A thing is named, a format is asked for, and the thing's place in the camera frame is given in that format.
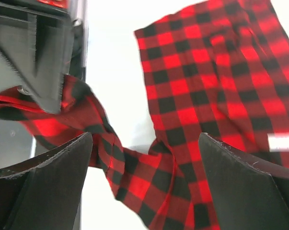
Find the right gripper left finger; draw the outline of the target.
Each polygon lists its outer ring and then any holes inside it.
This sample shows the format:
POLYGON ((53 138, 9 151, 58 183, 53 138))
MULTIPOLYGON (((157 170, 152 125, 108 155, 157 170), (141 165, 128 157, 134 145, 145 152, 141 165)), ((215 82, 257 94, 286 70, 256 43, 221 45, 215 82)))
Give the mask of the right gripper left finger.
POLYGON ((0 230, 71 230, 92 152, 80 136, 0 169, 0 230))

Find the red black plaid shirt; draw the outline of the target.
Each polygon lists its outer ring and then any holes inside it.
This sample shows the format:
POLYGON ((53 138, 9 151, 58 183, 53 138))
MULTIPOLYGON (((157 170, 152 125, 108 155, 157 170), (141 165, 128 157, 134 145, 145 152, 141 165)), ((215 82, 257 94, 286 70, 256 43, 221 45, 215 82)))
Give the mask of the red black plaid shirt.
POLYGON ((122 146, 89 86, 70 75, 60 114, 12 88, 0 93, 0 119, 48 149, 90 132, 89 165, 150 230, 218 230, 199 135, 289 168, 289 152, 268 146, 269 135, 289 133, 289 38, 268 0, 208 0, 135 36, 156 135, 148 154, 122 146))

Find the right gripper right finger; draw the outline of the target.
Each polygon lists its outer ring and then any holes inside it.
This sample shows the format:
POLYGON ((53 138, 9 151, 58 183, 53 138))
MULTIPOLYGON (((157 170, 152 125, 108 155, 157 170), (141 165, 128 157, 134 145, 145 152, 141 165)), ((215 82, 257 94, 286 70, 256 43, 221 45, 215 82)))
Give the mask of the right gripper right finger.
POLYGON ((289 230, 289 168, 207 133, 198 144, 222 230, 289 230))

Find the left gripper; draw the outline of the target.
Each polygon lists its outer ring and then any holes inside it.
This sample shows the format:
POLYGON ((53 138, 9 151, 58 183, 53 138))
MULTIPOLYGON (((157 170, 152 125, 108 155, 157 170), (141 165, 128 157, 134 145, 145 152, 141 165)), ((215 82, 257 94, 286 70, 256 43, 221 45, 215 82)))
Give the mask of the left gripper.
POLYGON ((0 92, 16 87, 58 114, 64 75, 86 55, 86 1, 0 0, 0 92))

